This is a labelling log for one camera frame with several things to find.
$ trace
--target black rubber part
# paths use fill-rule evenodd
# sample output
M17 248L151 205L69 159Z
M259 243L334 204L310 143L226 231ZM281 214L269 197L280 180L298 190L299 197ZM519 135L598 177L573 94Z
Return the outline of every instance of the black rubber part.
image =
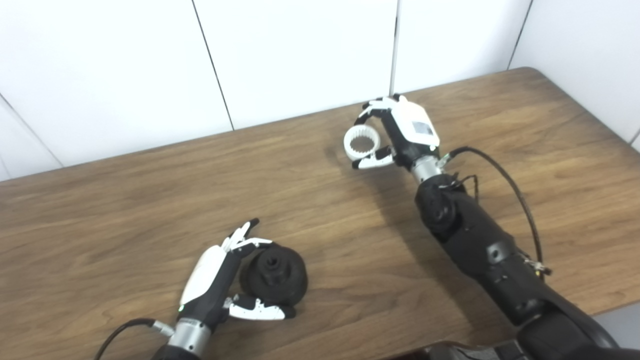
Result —
M293 306L307 292L307 270L302 257L288 247L274 245L256 256L241 272L245 293L265 303Z

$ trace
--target wooden tabletop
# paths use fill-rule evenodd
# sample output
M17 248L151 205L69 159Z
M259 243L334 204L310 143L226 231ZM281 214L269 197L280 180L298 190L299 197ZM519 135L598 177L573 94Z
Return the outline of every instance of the wooden tabletop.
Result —
M520 185L553 288L591 314L640 300L640 154L532 69L406 96L426 107L443 153L478 147ZM351 169L342 137L360 111L0 183L3 359L89 359L130 318L173 323L200 254L253 217L254 235L303 256L309 290L293 320L221 325L205 359L381 359L512 336L423 228L411 175ZM473 154L450 170L478 174L481 204L533 253L500 175ZM129 329L104 359L149 359L165 341Z

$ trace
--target white wall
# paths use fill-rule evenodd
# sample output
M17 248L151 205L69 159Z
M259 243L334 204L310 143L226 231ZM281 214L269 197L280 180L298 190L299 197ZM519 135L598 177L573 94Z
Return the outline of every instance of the white wall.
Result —
M395 92L507 69L529 0L403 0Z
M190 1L1 1L0 49L0 94L65 166L231 130Z
M511 68L529 66L625 141L640 129L640 1L534 0Z
M0 179L60 168L60 162L0 97Z
M236 129L389 89L395 0L196 0Z
M633 142L633 147L635 150L640 151L640 138L636 138L636 140Z

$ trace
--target black robotic arm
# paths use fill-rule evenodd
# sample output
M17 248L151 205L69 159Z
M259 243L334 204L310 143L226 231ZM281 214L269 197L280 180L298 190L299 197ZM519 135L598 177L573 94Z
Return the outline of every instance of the black robotic arm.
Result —
M394 162L413 174L419 184L415 203L422 222L458 268L477 281L509 321L520 327L518 344L528 357L640 359L639 351L618 348L597 322L547 286L539 276L546 268L528 259L456 176L444 172L444 165L461 151L440 158L440 139L423 108L402 95L379 98L363 108L355 127L366 126L371 116L379 117L392 145L360 153L359 158L352 158L353 168ZM345 137L348 154L350 141Z

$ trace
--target black cable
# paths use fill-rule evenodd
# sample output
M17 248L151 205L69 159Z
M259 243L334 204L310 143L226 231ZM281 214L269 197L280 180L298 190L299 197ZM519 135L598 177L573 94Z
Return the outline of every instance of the black cable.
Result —
M480 189L478 187L478 175L469 175L469 176L465 177L464 179L460 180L460 183L464 184L465 181L467 181L469 179L473 179L474 180L474 198L475 198L477 203L480 203Z
M516 194L516 197L518 198L518 201L520 202L520 205L522 206L522 209L524 210L525 215L527 216L527 221L529 222L529 227L531 228L531 234L533 235L533 244L536 247L536 257L538 258L538 262L542 263L542 244L540 243L540 236L538 234L538 229L536 228L536 223L533 220L531 209L529 209L529 205L527 205L527 201L524 199L524 195L522 195L522 192L518 188L518 185L516 184L516 182L511 178L511 176L509 176L506 170L504 170L503 167L497 163L497 161L495 161L491 156L485 154L484 152L474 147L469 147L469 146L458 147L457 149L451 151L449 153L449 156L451 157L451 159L453 159L457 155L463 152L473 152L474 154L488 161L491 165L493 165L493 167L496 168L496 170L498 170L498 172L500 172L500 175L502 175L504 179L509 183L509 185L513 189L513 192ZM545 274L543 274L542 272L540 272L539 277L542 281L545 280Z
M102 343L102 346L100 347L100 349L98 349L98 352L95 354L95 357L93 357L93 360L99 360L102 357L102 354L104 353L104 351L107 349L107 346L109 346L109 344L113 341L113 339L115 339L116 336L118 336L118 334L124 331L124 329L132 326L137 326L137 325L146 325L148 327L151 327L155 322L156 321L154 319L137 318L137 319L129 320L128 322L123 323L122 325L120 325L119 328L115 329L111 333L111 335L109 335L107 340L104 340L104 342Z

